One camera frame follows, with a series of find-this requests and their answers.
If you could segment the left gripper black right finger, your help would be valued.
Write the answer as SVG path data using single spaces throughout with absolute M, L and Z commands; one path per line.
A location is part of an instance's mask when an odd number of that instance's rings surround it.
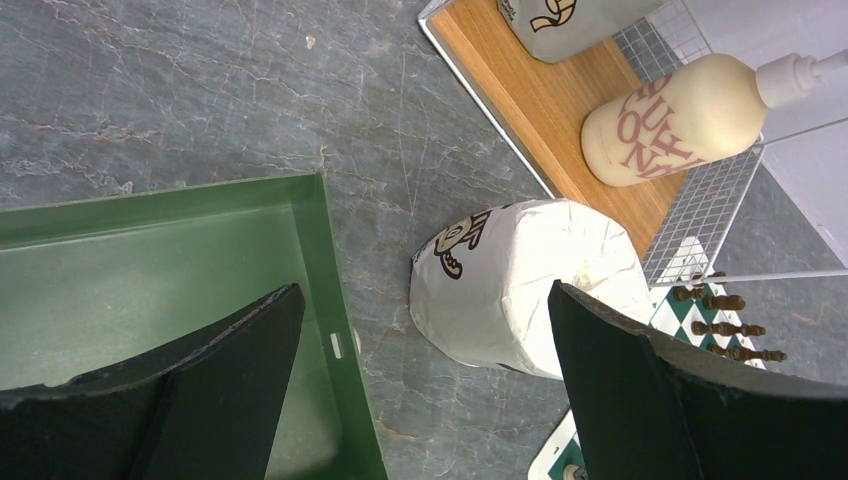
M 578 288 L 548 296 L 591 479 L 843 479 L 847 390 L 720 357 Z

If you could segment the green white chess board mat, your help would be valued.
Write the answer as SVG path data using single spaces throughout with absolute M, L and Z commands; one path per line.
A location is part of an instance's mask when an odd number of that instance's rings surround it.
M 708 257 L 699 240 L 687 237 L 660 273 L 660 283 L 650 289 L 655 311 L 648 325 L 701 349 L 717 344 L 722 348 L 745 347 L 753 350 L 755 345 L 752 340 L 739 334 L 698 335 L 692 331 L 695 322 L 742 324 L 735 311 L 707 310 L 700 300 L 678 301 L 674 298 L 672 288 L 667 285 L 669 282 L 689 280 L 703 273 L 712 275 L 714 270 L 708 265 Z M 527 477 L 562 479 L 567 466 L 584 464 L 574 416 L 571 410 L 567 410 L 530 463 Z

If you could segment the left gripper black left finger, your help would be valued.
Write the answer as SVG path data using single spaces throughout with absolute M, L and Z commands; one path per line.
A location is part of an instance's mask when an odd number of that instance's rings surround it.
M 227 317 L 49 387 L 1 394 L 5 479 L 260 479 L 305 299 L 282 286 Z

